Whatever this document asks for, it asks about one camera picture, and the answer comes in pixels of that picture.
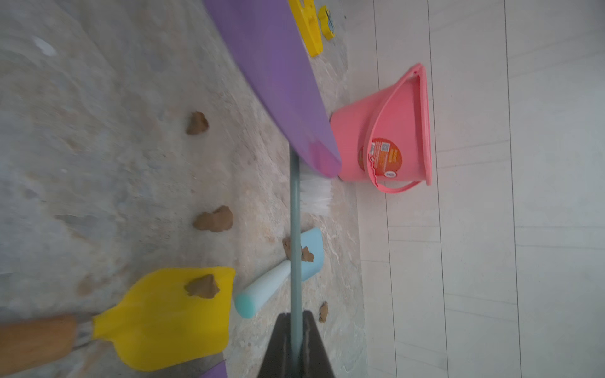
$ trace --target metal pole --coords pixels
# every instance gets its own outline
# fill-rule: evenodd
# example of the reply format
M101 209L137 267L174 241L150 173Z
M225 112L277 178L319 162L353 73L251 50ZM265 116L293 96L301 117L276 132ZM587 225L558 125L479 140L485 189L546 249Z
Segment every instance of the metal pole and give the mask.
M303 277L301 273L301 200L300 165L296 152L290 147L290 344L292 346L293 377L301 376L303 347Z

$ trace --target gray tile floor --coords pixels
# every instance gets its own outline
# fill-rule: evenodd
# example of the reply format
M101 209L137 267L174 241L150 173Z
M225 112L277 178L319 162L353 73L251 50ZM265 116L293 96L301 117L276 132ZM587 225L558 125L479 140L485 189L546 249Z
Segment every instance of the gray tile floor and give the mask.
M432 186L357 185L370 376L605 376L605 2L345 15L352 100L421 62L434 129Z

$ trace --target yellow plastic mold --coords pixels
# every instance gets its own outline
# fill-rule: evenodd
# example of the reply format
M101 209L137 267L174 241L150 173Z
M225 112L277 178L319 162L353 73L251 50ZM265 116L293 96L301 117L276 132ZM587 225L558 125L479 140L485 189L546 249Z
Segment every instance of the yellow plastic mold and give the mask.
M290 9L294 15L294 20L301 32L307 51L311 57L315 57L324 51L324 45L321 42L321 32L319 31L319 22L315 3L313 0L288 0Z
M319 8L319 23L321 24L321 33L329 41L334 38L334 24L332 24L332 14L325 5Z
M185 286L214 275L212 299ZM93 318L93 338L113 342L129 367L155 371L222 352L229 342L235 270L230 267L160 269L137 281L115 307Z

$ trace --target brown clay lump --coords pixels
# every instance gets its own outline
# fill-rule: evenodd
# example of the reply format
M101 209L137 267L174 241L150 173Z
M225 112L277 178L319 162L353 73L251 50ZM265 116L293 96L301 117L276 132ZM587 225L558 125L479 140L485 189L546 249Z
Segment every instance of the brown clay lump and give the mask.
M190 281L185 290L189 296L198 296L200 298L212 299L221 291L214 279L214 275L205 275Z
M186 133L189 135L196 135L201 132L205 132L208 130L208 120L204 113L200 111L194 111L191 113L191 121L189 122L189 127L187 128Z
M292 256L292 250L290 249L290 238L284 238L283 244L284 244L284 251L286 252L286 257L288 257L288 260L289 260L290 257ZM311 252L309 252L308 247L305 247L302 249L302 258L301 259L302 259L302 261L313 262L313 260L315 259L315 256L313 256L313 254Z
M233 213L229 206L222 205L212 213L203 212L197 216L193 226L198 230L222 232L233 227Z
M324 302L319 308L319 322L325 323L325 320L328 318L328 302Z

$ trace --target broom bristles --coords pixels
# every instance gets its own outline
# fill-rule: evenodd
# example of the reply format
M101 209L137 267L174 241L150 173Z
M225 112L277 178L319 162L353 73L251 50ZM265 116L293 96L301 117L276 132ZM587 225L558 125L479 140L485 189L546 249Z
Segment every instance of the broom bristles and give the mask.
M332 180L317 174L301 161L301 211L330 216Z

